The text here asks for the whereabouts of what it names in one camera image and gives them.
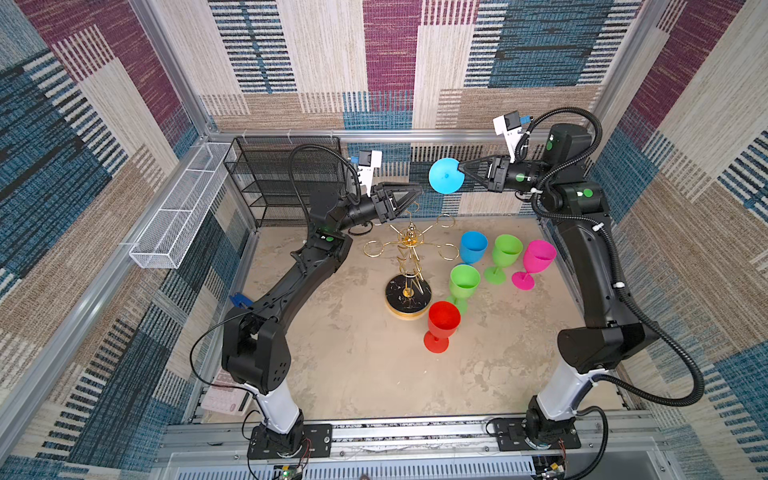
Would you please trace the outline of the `blue wine glass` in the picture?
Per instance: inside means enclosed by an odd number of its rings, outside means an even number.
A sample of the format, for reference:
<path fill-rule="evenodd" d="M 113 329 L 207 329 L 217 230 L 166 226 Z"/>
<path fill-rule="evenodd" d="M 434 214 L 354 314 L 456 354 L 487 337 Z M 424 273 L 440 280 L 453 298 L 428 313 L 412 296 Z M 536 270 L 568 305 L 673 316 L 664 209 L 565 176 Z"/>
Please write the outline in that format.
<path fill-rule="evenodd" d="M 442 158 L 432 164 L 428 174 L 433 190 L 449 195 L 456 193 L 464 184 L 465 174 L 459 169 L 460 162 L 454 158 Z"/>
<path fill-rule="evenodd" d="M 465 232 L 460 241 L 459 255 L 463 263 L 473 265 L 479 262 L 488 248 L 487 237 L 478 231 Z"/>

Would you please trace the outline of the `green wine glass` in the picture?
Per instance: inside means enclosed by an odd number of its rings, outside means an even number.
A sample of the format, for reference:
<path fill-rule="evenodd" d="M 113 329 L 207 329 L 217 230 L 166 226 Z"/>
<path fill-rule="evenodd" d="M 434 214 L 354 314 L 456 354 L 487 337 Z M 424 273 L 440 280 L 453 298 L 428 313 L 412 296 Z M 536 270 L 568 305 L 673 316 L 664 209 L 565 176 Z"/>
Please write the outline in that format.
<path fill-rule="evenodd" d="M 511 234 L 499 235 L 494 242 L 492 251 L 493 266 L 484 271 L 484 278 L 493 285 L 501 285 L 506 281 L 505 269 L 513 265 L 524 248 L 523 242 Z"/>
<path fill-rule="evenodd" d="M 468 310 L 468 299 L 474 295 L 480 283 L 481 275 L 473 266 L 461 264 L 453 267 L 449 276 L 450 294 L 447 301 L 464 316 Z"/>

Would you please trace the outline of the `pink wine glass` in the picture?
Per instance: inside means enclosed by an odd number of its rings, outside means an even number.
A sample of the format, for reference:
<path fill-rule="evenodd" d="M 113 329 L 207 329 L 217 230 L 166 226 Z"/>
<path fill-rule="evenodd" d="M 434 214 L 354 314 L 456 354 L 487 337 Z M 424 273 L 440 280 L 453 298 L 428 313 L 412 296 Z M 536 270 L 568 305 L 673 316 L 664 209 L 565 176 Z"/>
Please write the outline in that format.
<path fill-rule="evenodd" d="M 524 270 L 514 273 L 511 277 L 513 285 L 520 290 L 532 290 L 536 285 L 534 275 L 545 271 L 556 256 L 556 247 L 551 243 L 545 240 L 530 242 L 523 255 Z"/>

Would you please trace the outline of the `red wine glass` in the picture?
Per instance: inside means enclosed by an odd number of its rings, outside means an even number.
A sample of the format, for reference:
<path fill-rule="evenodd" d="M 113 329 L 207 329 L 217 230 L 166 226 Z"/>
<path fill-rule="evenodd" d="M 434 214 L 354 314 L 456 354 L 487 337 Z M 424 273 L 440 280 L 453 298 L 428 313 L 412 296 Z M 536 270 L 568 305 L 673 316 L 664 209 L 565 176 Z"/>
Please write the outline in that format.
<path fill-rule="evenodd" d="M 450 337 L 461 323 L 458 308 L 448 302 L 434 303 L 428 311 L 428 330 L 424 335 L 424 346 L 432 353 L 445 352 L 450 345 Z"/>

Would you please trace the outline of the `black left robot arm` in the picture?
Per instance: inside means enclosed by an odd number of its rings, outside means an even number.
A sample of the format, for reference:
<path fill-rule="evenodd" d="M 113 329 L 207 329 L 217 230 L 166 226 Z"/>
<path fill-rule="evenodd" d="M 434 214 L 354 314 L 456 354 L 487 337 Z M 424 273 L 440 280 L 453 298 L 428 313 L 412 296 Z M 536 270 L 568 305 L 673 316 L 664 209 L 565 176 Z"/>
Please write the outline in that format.
<path fill-rule="evenodd" d="M 307 434 L 302 410 L 293 401 L 287 376 L 291 353 L 286 335 L 312 294 L 347 259 L 349 229 L 398 218 L 422 194 L 417 183 L 362 185 L 354 164 L 324 145 L 267 149 L 233 141 L 223 161 L 231 174 L 249 173 L 258 191 L 285 191 L 303 213 L 307 237 L 293 251 L 291 268 L 261 298 L 233 307 L 220 323 L 221 367 L 235 389 L 252 395 L 262 420 L 248 439 L 250 460 L 324 456 L 330 427 Z"/>

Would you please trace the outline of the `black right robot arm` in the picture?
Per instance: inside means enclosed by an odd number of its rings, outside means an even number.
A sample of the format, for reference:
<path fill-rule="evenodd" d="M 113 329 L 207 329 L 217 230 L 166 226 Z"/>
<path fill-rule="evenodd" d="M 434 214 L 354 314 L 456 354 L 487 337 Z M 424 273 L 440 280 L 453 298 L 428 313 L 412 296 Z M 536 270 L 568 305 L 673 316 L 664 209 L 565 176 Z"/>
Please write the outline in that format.
<path fill-rule="evenodd" d="M 550 220 L 563 241 L 583 304 L 583 326 L 559 332 L 558 367 L 529 403 L 523 425 L 527 443 L 546 449 L 572 433 L 581 401 L 599 382 L 662 406 L 696 404 L 705 391 L 703 374 L 693 357 L 636 303 L 612 236 L 607 196 L 586 177 L 586 161 L 603 136 L 599 119 L 582 108 L 561 107 L 529 121 L 511 112 L 495 118 L 494 128 L 514 135 L 508 154 L 485 157 L 485 174 L 472 161 L 460 163 L 459 171 L 489 192 L 529 194 L 537 218 Z M 622 361 L 657 340 L 689 370 L 692 387 L 687 395 L 655 395 L 611 375 Z"/>

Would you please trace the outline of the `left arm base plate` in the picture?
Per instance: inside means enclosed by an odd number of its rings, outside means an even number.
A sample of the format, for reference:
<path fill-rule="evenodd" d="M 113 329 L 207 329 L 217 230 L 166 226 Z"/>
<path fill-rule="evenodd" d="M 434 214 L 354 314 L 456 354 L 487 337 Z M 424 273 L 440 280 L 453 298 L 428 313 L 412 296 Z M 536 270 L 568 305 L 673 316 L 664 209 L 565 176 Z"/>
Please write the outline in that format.
<path fill-rule="evenodd" d="M 328 458 L 332 437 L 331 424 L 299 423 L 286 434 L 277 433 L 259 424 L 252 431 L 246 456 L 251 461 Z"/>

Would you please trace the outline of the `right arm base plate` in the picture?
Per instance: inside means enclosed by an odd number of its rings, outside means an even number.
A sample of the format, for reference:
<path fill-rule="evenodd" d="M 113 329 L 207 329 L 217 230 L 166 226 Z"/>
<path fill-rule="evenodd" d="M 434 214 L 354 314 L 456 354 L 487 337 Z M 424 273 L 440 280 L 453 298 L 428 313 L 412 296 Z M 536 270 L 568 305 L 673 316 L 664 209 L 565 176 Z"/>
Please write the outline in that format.
<path fill-rule="evenodd" d="M 528 438 L 526 425 L 524 417 L 495 417 L 487 427 L 502 452 L 559 450 L 562 447 L 571 450 L 582 446 L 573 421 L 567 423 L 565 428 L 557 426 L 552 431 L 541 430 L 536 440 Z"/>

